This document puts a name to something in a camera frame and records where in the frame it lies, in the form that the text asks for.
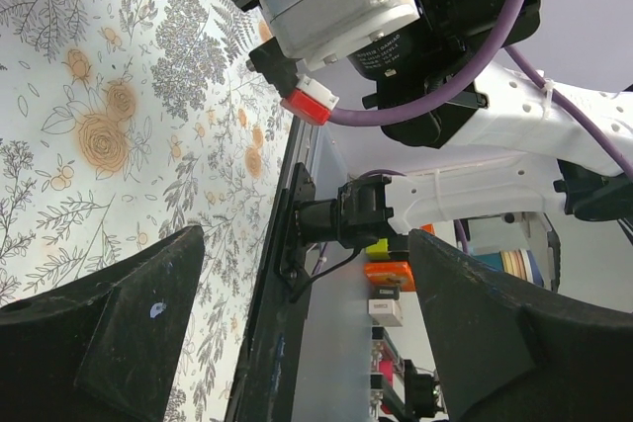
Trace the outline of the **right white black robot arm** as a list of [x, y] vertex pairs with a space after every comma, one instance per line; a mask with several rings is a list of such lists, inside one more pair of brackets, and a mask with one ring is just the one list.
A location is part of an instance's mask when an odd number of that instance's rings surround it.
[[632, 212], [632, 95], [543, 77], [511, 41], [538, 0], [402, 0], [362, 26], [324, 22], [307, 65], [347, 56], [377, 85], [367, 111], [339, 107], [313, 80], [298, 87], [323, 121], [381, 127], [412, 146], [484, 146], [507, 156], [396, 179], [375, 231], [503, 211], [563, 211], [586, 221]]

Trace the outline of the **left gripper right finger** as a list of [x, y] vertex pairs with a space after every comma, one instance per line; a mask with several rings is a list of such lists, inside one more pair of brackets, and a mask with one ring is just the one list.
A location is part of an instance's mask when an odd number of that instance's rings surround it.
[[420, 229], [408, 251], [450, 420], [631, 420], [631, 314], [496, 271]]

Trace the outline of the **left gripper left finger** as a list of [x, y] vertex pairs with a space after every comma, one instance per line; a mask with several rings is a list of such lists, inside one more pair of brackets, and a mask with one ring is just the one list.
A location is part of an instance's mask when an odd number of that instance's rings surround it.
[[160, 421], [204, 260], [200, 226], [1, 309], [4, 421]]

